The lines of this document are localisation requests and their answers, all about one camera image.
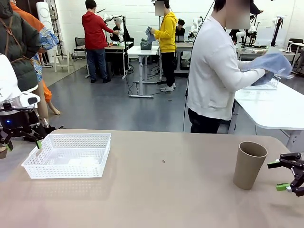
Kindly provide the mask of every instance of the white tower fan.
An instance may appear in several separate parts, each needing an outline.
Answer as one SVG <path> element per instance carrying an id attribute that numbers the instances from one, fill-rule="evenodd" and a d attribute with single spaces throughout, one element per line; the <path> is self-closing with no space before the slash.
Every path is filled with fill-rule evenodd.
<path id="1" fill-rule="evenodd" d="M 48 3 L 46 2 L 37 2 L 36 3 L 38 18 L 44 24 L 44 26 L 54 33 L 51 15 L 48 8 Z M 50 63 L 54 63 L 54 50 L 57 50 L 57 46 L 53 47 L 51 50 L 47 51 L 48 60 Z"/>

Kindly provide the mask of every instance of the red jacket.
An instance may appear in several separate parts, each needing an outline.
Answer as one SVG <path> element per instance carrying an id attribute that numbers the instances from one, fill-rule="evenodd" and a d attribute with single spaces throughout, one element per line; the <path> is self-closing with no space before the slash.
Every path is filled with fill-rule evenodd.
<path id="1" fill-rule="evenodd" d="M 113 33 L 102 18 L 92 12 L 87 12 L 82 16 L 82 25 L 85 28 L 85 47 L 88 50 L 104 49 L 108 46 L 104 31 Z"/>

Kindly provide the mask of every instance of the white wall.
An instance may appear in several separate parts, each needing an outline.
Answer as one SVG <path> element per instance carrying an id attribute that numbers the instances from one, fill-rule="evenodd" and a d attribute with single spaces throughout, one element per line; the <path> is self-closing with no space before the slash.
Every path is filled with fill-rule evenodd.
<path id="1" fill-rule="evenodd" d="M 81 25 L 81 17 L 86 13 L 85 0 L 55 0 L 57 4 L 59 23 L 62 30 L 65 48 L 73 51 L 75 37 L 84 37 Z M 195 17 L 205 17 L 213 0 L 171 0 L 170 6 L 177 18 L 186 22 L 186 26 L 192 25 Z M 135 38 L 135 44 L 139 44 L 141 38 L 146 38 L 147 26 L 158 27 L 158 17 L 154 15 L 154 6 L 151 0 L 96 0 L 97 11 L 106 8 L 100 15 L 120 14 L 126 16 L 126 24 L 131 37 Z M 304 30 L 299 28 L 302 21 L 301 11 L 304 10 L 304 0 L 255 0 L 255 4 L 264 10 L 258 16 L 260 28 L 270 26 L 272 19 L 277 15 L 286 15 L 283 28 L 289 29 L 288 38 L 304 38 Z"/>

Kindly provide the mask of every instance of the black puffer jacket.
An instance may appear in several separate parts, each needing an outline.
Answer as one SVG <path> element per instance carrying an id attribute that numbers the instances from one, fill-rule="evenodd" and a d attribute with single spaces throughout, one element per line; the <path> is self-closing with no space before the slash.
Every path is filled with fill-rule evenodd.
<path id="1" fill-rule="evenodd" d="M 13 36 L 9 36 L 9 48 L 7 57 L 10 62 L 22 58 L 32 58 L 39 50 L 39 33 L 19 14 L 14 13 L 10 0 L 0 0 L 0 18 L 9 26 L 10 18 L 13 17 L 11 26 L 12 34 L 20 43 L 22 50 L 14 40 Z M 7 32 L 4 25 L 0 22 L 0 53 L 5 54 L 7 41 Z M 37 86 L 37 75 L 31 61 L 22 59 L 12 63 L 14 71 L 18 79 L 18 87 L 21 91 L 27 91 Z"/>

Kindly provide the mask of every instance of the cup rim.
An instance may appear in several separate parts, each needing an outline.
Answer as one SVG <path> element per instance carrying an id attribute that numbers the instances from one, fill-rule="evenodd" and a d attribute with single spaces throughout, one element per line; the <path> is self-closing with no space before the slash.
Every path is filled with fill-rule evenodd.
<path id="1" fill-rule="evenodd" d="M 256 145 L 262 147 L 262 148 L 266 151 L 266 154 L 265 154 L 264 156 L 254 156 L 254 155 L 251 155 L 251 154 L 249 154 L 249 153 L 246 153 L 245 151 L 243 151 L 243 150 L 241 149 L 241 144 L 243 144 L 243 143 L 254 143 L 254 144 L 256 144 Z M 246 154 L 246 155 L 248 155 L 248 156 L 250 156 L 250 157 L 253 157 L 253 158 L 264 158 L 264 157 L 266 157 L 266 156 L 268 155 L 268 150 L 267 150 L 264 146 L 262 146 L 261 144 L 258 144 L 257 142 L 244 141 L 244 142 L 241 142 L 241 143 L 238 145 L 238 148 L 239 148 L 244 154 Z"/>

